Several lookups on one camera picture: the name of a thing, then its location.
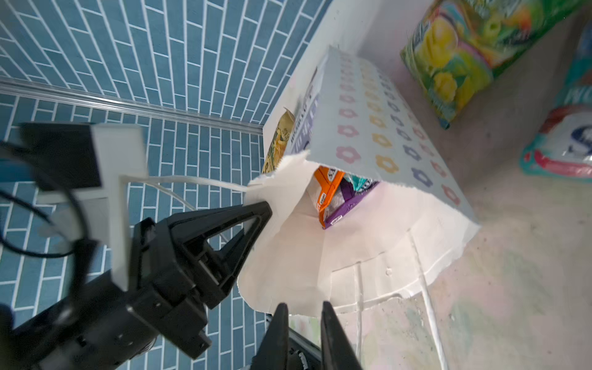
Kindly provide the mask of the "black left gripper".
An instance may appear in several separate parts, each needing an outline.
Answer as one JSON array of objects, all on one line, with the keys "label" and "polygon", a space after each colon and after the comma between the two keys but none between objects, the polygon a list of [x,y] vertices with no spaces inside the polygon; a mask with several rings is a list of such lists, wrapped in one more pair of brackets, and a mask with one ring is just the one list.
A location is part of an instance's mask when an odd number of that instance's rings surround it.
[{"label": "black left gripper", "polygon": [[170,217],[134,228],[129,288],[112,273],[81,285],[20,326],[1,309],[4,369],[115,369],[146,352],[159,337],[191,358],[211,347],[208,309],[231,293],[258,232],[243,229],[222,249],[209,241],[214,228]]}]

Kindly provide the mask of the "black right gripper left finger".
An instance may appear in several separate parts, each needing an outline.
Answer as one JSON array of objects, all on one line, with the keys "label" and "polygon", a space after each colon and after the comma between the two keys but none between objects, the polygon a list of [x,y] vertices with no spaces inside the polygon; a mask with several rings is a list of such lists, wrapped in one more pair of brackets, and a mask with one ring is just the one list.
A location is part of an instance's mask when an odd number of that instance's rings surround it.
[{"label": "black right gripper left finger", "polygon": [[285,370],[288,368],[288,305],[280,303],[271,319],[250,370]]}]

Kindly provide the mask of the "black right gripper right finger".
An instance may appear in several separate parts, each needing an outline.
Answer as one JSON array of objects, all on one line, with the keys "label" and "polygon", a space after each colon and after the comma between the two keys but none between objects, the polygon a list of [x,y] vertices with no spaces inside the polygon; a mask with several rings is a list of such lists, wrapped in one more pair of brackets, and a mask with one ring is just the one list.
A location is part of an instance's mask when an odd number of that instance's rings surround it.
[{"label": "black right gripper right finger", "polygon": [[362,370],[330,302],[322,304],[321,340],[322,369]]}]

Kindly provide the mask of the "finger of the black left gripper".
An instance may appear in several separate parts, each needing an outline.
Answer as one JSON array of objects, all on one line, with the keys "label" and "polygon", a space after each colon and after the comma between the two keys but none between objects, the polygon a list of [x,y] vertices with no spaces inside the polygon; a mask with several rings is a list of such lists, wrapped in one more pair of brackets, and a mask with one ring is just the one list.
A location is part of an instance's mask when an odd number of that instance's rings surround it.
[{"label": "finger of the black left gripper", "polygon": [[263,201],[250,205],[174,214],[166,223],[173,242],[196,254],[209,248],[208,241],[211,238],[241,226],[242,230],[220,251],[222,259],[237,259],[248,256],[271,216],[271,207]]}]

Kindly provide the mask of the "yellow kettle chips bag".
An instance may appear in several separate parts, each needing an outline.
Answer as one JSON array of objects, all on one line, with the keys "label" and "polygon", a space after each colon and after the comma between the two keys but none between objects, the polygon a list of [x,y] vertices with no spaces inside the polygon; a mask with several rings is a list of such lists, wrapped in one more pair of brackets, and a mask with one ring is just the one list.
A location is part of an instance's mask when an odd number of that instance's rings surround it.
[{"label": "yellow kettle chips bag", "polygon": [[294,121],[294,114],[288,109],[285,109],[274,131],[274,136],[265,157],[262,170],[263,174],[272,173],[278,167],[288,146],[288,141],[294,128]]}]

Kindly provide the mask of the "orange snack packet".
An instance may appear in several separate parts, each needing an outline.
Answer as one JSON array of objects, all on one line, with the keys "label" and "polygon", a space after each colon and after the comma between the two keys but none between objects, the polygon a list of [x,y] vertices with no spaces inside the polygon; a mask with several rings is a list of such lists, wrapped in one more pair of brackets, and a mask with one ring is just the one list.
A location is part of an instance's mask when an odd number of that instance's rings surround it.
[{"label": "orange snack packet", "polygon": [[319,214],[319,221],[325,228],[325,210],[330,205],[335,193],[339,189],[345,173],[330,167],[320,166],[314,173],[314,205]]}]

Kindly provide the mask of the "purple snack packet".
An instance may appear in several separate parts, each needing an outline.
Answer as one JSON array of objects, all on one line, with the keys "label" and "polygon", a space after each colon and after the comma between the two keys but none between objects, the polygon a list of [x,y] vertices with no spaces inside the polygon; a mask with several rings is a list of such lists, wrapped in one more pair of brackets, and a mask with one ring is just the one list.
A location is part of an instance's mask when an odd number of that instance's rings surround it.
[{"label": "purple snack packet", "polygon": [[342,180],[329,205],[322,211],[320,216],[323,229],[326,230],[342,220],[378,184],[378,181],[370,181],[369,185],[364,185],[360,191],[355,191],[352,183]]}]

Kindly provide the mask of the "white patterned paper bag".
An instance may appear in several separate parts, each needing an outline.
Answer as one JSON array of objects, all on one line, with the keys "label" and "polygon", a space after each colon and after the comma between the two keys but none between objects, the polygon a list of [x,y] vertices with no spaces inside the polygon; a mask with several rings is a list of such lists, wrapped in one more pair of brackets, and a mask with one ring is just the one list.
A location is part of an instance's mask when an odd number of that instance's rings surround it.
[{"label": "white patterned paper bag", "polygon": [[[321,167],[374,183],[327,228],[312,202]],[[277,169],[239,191],[272,211],[237,282],[244,301],[265,313],[285,303],[315,317],[326,301],[350,313],[425,294],[479,231],[395,85],[336,48],[316,69]]]}]

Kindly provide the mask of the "teal Fox's mint blossom candy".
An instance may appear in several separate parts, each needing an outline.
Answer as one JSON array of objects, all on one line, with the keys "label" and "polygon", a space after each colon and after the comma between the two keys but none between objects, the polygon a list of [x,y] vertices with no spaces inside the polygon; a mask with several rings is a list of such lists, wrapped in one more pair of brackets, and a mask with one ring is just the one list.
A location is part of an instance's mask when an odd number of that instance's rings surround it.
[{"label": "teal Fox's mint blossom candy", "polygon": [[520,165],[530,175],[591,182],[591,23],[584,27],[563,89]]}]

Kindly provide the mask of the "green Fox's spring tea candy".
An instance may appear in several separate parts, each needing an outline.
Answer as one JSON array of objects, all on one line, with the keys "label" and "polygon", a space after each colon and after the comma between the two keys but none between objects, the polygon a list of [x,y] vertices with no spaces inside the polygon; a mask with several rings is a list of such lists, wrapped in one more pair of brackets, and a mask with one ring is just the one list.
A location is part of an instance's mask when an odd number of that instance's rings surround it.
[{"label": "green Fox's spring tea candy", "polygon": [[583,1],[435,1],[401,51],[440,125],[450,124]]}]

